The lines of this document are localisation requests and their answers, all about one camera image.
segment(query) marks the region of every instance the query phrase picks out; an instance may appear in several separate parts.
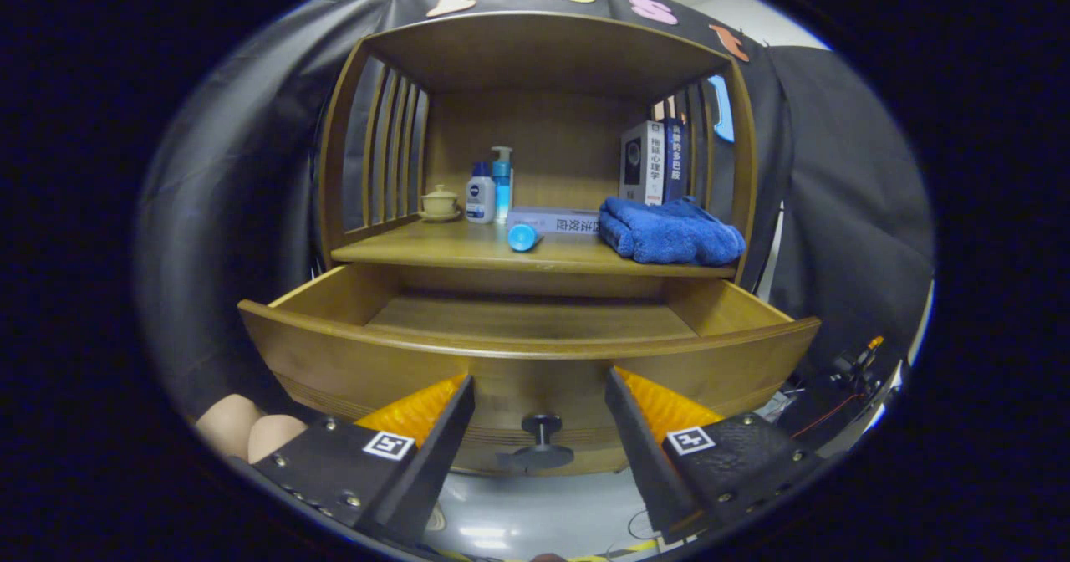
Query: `red wire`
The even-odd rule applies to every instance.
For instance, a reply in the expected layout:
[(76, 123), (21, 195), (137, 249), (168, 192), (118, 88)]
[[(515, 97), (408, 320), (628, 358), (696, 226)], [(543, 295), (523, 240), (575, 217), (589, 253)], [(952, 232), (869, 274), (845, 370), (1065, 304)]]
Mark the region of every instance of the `red wire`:
[(829, 417), (831, 417), (834, 413), (836, 413), (836, 412), (840, 411), (841, 409), (843, 409), (843, 406), (847, 405), (852, 399), (856, 399), (858, 397), (865, 397), (865, 395), (862, 395), (861, 393), (855, 393), (852, 396), (845, 398), (843, 400), (843, 402), (841, 402), (840, 405), (836, 406), (836, 409), (834, 409), (832, 411), (830, 411), (830, 412), (828, 412), (826, 414), (823, 414), (823, 416), (821, 416), (817, 420), (813, 421), (813, 424), (811, 424), (810, 426), (807, 426), (802, 430), (799, 430), (798, 432), (792, 435), (792, 439), (794, 439), (795, 437), (798, 437), (799, 435), (806, 432), (807, 430), (813, 428), (814, 426), (817, 426), (822, 422), (825, 422), (826, 420), (828, 420)]

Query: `teacup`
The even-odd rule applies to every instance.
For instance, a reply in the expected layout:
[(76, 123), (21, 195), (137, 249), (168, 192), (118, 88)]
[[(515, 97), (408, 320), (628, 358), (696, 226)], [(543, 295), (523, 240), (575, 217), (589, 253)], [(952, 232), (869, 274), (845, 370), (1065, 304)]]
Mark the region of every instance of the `teacup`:
[(419, 197), (424, 212), (432, 216), (453, 215), (457, 211), (457, 195), (446, 192), (446, 185), (435, 184), (434, 192)]

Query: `wooden cabinet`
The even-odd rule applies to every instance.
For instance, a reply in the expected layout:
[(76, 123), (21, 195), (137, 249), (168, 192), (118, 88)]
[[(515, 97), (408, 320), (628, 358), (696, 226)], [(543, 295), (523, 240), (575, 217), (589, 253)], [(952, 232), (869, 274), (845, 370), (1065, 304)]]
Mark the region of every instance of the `wooden cabinet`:
[[(416, 215), (416, 193), (437, 182), (463, 192), (472, 163), (498, 143), (515, 150), (516, 204), (596, 209), (617, 189), (621, 132), (655, 102), (690, 94), (688, 107), (703, 113), (688, 128), (713, 135), (709, 101), (693, 87), (710, 75), (729, 85), (735, 157), (721, 162), (735, 164), (731, 219), (749, 241), (753, 123), (727, 56), (654, 29), (553, 13), (470, 14), (366, 36), (338, 79), (320, 155), (333, 269), (271, 304), (239, 305), (268, 366), (294, 399), (347, 420), (470, 373), (476, 411), (455, 468), (483, 473), (500, 471), (498, 454), (531, 444), (520, 429), (531, 412), (560, 414), (554, 442), (576, 452), (549, 473), (623, 468), (602, 402), (613, 365), (723, 415), (760, 407), (820, 322), (737, 288), (746, 257), (725, 268), (640, 264), (575, 234), (547, 234), (516, 254), (504, 226)], [(373, 102), (358, 187), (347, 188), (362, 78), (374, 79)], [(712, 150), (692, 153), (704, 176)], [(345, 224), (343, 203), (360, 208), (356, 226)]]

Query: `open drawer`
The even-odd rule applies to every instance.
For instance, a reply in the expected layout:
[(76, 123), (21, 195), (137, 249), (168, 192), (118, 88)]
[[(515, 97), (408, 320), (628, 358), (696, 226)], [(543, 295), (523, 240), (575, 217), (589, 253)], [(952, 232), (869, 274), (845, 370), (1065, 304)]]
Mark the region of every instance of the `open drawer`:
[(245, 325), (297, 401), (356, 420), (437, 380), (474, 376), (476, 410), (455, 468), (503, 471), (532, 444), (524, 414), (552, 412), (576, 460), (548, 474), (627, 461), (603, 398), (613, 365), (729, 416), (761, 407), (820, 325), (791, 319), (729, 280), (459, 268), (340, 265)]

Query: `blue towel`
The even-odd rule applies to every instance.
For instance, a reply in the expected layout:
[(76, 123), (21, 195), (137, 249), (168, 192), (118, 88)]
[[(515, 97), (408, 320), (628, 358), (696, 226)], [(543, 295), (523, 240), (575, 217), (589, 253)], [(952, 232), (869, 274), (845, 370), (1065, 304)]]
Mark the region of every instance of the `blue towel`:
[(735, 261), (746, 246), (743, 234), (692, 200), (684, 197), (647, 207), (608, 197), (599, 209), (599, 234), (621, 257), (640, 263), (725, 265)]

